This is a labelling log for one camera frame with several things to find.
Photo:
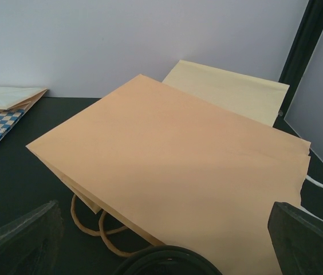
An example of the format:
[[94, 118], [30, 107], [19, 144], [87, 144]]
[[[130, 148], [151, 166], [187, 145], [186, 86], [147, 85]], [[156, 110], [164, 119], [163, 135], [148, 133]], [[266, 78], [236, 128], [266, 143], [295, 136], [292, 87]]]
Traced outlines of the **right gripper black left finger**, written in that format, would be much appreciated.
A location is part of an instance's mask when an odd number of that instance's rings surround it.
[[63, 234], [57, 201], [0, 227], [0, 274], [53, 274]]

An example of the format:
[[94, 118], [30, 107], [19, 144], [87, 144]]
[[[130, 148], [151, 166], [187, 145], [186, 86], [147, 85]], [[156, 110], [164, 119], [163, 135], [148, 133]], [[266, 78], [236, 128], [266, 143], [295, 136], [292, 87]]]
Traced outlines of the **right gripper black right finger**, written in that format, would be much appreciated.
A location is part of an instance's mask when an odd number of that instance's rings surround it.
[[323, 221], [275, 202], [267, 228], [283, 274], [323, 274]]

